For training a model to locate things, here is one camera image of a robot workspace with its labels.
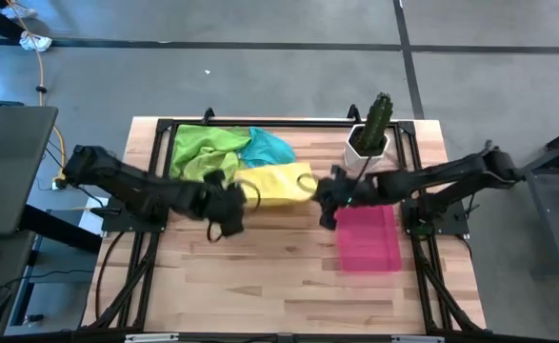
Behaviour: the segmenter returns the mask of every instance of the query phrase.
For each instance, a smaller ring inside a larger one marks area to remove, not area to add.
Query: gray concrete floor
[[[390,0],[29,1],[30,21],[56,37],[153,41],[399,42]],[[416,44],[559,46],[559,1],[405,0]],[[395,118],[412,118],[400,52],[291,50],[131,50],[58,48],[43,55],[48,104],[68,150],[98,144],[123,153],[135,115],[343,117],[379,91]],[[559,134],[559,55],[413,56],[426,118],[439,119],[450,158],[492,139],[517,165]],[[0,47],[0,99],[37,104],[35,56]],[[46,158],[38,178],[50,185]],[[525,185],[476,195],[470,218],[474,269],[489,328],[559,339],[559,278],[535,280],[544,237]],[[34,186],[30,203],[82,206],[79,192]]]

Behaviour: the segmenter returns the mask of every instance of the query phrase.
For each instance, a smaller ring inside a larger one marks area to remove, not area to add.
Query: green cactus
[[[385,129],[393,114],[391,97],[386,93],[379,93],[376,101],[370,106],[366,125],[354,140],[355,150],[363,156],[378,155],[383,151]]]

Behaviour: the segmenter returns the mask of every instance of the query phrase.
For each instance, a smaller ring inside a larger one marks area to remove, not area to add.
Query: pink tray
[[[344,272],[402,270],[393,206],[339,209],[336,239]]]

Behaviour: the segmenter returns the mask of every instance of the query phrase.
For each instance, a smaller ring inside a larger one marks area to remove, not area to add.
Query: wooden tabletop
[[[126,163],[148,168],[157,119],[133,118]],[[447,162],[439,122],[414,124],[423,167]],[[348,129],[268,130],[294,148],[298,161],[310,162],[316,175],[328,175],[332,164],[344,164]],[[404,143],[409,151],[406,139]],[[377,170],[397,168],[394,144],[386,155]],[[396,223],[401,222],[398,210],[396,205]],[[205,236],[206,222],[172,213],[159,244],[146,331],[424,333],[412,248],[402,228],[396,228],[401,272],[343,273],[338,269],[334,232],[318,225],[319,214],[314,202],[260,209],[244,219],[245,232],[211,244]],[[93,280],[113,237],[103,241]],[[111,254],[101,285],[102,311],[124,284],[133,237],[125,233]],[[466,246],[454,237],[438,236],[438,250],[448,289],[474,323],[485,327]],[[83,325],[94,319],[95,286],[93,282]],[[439,325],[437,297],[429,289]]]

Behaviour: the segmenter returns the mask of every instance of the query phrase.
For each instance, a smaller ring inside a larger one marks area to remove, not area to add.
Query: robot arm
[[[97,186],[143,220],[156,222],[169,207],[191,219],[220,223],[224,236],[243,230],[246,197],[236,184],[222,187],[222,171],[206,175],[205,182],[169,180],[124,164],[102,147],[76,146],[63,173],[73,187]]]
[[[510,188],[522,179],[509,155],[491,148],[490,142],[478,153],[419,171],[372,172],[357,180],[332,166],[332,176],[319,181],[313,196],[322,207],[320,224],[331,230],[336,226],[334,213],[338,208],[391,205],[410,198],[417,190],[454,182],[440,192],[416,199],[419,219],[430,220],[468,195],[484,188]]]

